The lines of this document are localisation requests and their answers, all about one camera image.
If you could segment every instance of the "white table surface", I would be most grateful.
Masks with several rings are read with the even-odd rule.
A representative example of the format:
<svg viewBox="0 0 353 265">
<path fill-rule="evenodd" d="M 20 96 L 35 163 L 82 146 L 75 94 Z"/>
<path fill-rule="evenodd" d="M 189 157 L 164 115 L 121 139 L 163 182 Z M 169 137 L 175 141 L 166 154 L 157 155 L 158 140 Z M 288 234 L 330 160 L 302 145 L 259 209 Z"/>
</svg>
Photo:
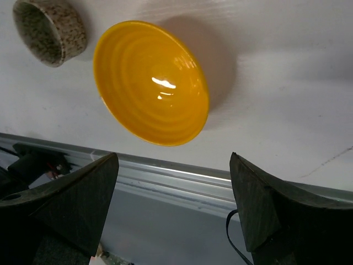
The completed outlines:
<svg viewBox="0 0 353 265">
<path fill-rule="evenodd" d="M 0 132 L 229 170 L 233 151 L 285 180 L 353 190 L 352 0 L 70 0 L 89 46 L 59 68 L 17 36 L 0 1 Z M 204 68 L 211 112 L 188 144 L 126 131 L 97 92 L 92 56 L 123 20 L 164 26 Z"/>
</svg>

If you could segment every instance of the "wire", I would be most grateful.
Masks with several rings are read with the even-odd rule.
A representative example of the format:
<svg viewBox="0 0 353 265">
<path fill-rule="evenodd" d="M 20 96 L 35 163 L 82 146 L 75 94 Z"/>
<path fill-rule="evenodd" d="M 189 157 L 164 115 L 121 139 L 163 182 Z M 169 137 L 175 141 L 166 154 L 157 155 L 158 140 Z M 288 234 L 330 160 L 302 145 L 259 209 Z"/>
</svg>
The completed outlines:
<svg viewBox="0 0 353 265">
<path fill-rule="evenodd" d="M 57 172 L 57 169 L 55 169 L 50 163 L 46 163 L 47 164 L 47 166 L 51 169 L 51 173 L 52 173 L 52 176 L 53 176 L 53 179 L 57 179 L 58 178 L 58 176 L 59 176 L 59 174 L 58 174 L 58 172 Z"/>
<path fill-rule="evenodd" d="M 241 251 L 239 249 L 237 249 L 237 247 L 233 244 L 231 238 L 229 237 L 229 232 L 228 232 L 228 227 L 229 227 L 229 223 L 231 222 L 231 218 L 233 217 L 233 215 L 238 213 L 238 209 L 235 209 L 233 211 L 231 211 L 228 216 L 227 216 L 227 222 L 226 222 L 226 231 L 227 231 L 227 238 L 229 243 L 232 245 L 232 247 L 236 250 L 236 252 L 239 254 L 239 256 L 243 259 L 243 261 L 247 264 L 247 265 L 253 265 L 250 260 L 248 260 L 246 258 L 246 256 L 244 256 L 244 254 L 241 253 Z"/>
<path fill-rule="evenodd" d="M 5 153 L 9 153 L 10 155 L 13 155 L 13 156 L 19 156 L 19 155 L 17 155 L 17 153 L 15 153 L 14 151 L 11 151 L 11 150 L 6 149 L 6 148 L 4 148 L 4 147 L 0 147 L 0 150 L 3 151 L 3 152 L 5 152 Z"/>
</svg>

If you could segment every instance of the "bowl rim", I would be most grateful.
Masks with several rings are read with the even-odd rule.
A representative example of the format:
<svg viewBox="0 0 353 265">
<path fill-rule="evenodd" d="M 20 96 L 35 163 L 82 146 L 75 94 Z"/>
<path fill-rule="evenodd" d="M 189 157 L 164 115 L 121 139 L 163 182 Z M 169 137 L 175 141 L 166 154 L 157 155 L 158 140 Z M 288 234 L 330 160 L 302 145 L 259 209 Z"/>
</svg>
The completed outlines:
<svg viewBox="0 0 353 265">
<path fill-rule="evenodd" d="M 156 29 L 158 31 L 160 31 L 162 34 L 164 34 L 165 36 L 167 36 L 169 39 L 171 39 L 173 42 L 175 42 L 192 60 L 193 62 L 195 63 L 196 65 L 196 68 L 198 70 L 198 73 L 199 73 L 199 76 L 200 76 L 200 79 L 201 79 L 201 83 L 202 83 L 202 88 L 205 90 L 205 94 L 206 94 L 206 99 L 207 99 L 207 109 L 206 109 L 206 115 L 205 115 L 205 118 L 204 118 L 204 121 L 202 122 L 202 127 L 199 131 L 195 131 L 194 133 L 190 134 L 189 137 L 186 137 L 182 140 L 179 140 L 179 141 L 174 141 L 174 142 L 171 142 L 170 144 L 164 144 L 164 143 L 161 143 L 161 142 L 154 142 L 154 141 L 150 141 L 148 139 L 145 139 L 144 137 L 134 133 L 133 131 L 131 131 L 129 128 L 127 128 L 119 119 L 119 117 L 117 115 L 115 115 L 109 108 L 109 106 L 107 105 L 107 103 L 105 102 L 103 96 L 102 96 L 102 93 L 101 93 L 101 88 L 99 87 L 98 83 L 97 83 L 97 78 L 96 76 L 98 75 L 97 74 L 97 71 L 98 71 L 98 66 L 97 66 L 97 51 L 100 50 L 101 46 L 103 45 L 104 41 L 105 41 L 105 38 L 110 35 L 111 32 L 115 31 L 117 28 L 120 28 L 120 27 L 123 27 L 127 24 L 139 24 L 139 25 L 143 25 L 143 26 L 147 26 L 147 27 L 150 27 L 150 28 L 153 28 L 153 29 Z M 183 144 L 186 144 L 187 142 L 193 140 L 194 138 L 196 138 L 198 136 L 198 134 L 203 130 L 203 128 L 205 127 L 205 124 L 207 122 L 207 118 L 208 118 L 208 113 L 210 111 L 210 94 L 209 94 L 209 91 L 208 91 L 208 86 L 207 86 L 207 82 L 206 82 L 206 78 L 205 78 L 205 75 L 204 75 L 204 72 L 202 70 L 202 67 L 200 65 L 200 63 L 198 62 L 198 60 L 196 59 L 196 57 L 194 56 L 194 54 L 186 47 L 186 45 L 181 41 L 179 40 L 177 37 L 175 37 L 172 33 L 170 33 L 168 30 L 165 30 L 164 28 L 158 26 L 158 25 L 155 25 L 155 24 L 152 24 L 152 23 L 149 23 L 149 22 L 145 22 L 145 21 L 141 21 L 141 20 L 127 20 L 127 21 L 123 21 L 123 22 L 119 22 L 113 26 L 111 26 L 109 29 L 107 29 L 103 35 L 99 38 L 98 42 L 97 42 L 97 45 L 94 49 L 94 55 L 93 55 L 93 75 L 94 75 L 94 81 L 95 81 L 95 84 L 96 84 L 96 87 L 97 87 L 97 90 L 99 92 L 99 95 L 100 95 L 100 99 L 103 101 L 104 105 L 106 106 L 106 108 L 109 110 L 109 112 L 113 115 L 113 117 L 127 130 L 129 131 L 132 135 L 135 135 L 137 136 L 138 138 L 142 139 L 143 141 L 146 141 L 146 142 L 149 142 L 151 144 L 155 144 L 155 145 L 159 145 L 159 146 L 178 146 L 178 145 L 183 145 Z"/>
</svg>

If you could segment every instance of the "ceramic cup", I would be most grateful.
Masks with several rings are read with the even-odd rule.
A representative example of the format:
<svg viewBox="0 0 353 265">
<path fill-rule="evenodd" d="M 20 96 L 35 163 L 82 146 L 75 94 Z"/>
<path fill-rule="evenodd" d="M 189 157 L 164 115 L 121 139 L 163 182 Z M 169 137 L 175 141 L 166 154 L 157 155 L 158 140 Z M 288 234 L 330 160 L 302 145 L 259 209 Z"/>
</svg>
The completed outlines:
<svg viewBox="0 0 353 265">
<path fill-rule="evenodd" d="M 13 18 L 25 45 L 48 66 L 61 66 L 86 49 L 81 17 L 65 0 L 17 0 Z"/>
</svg>

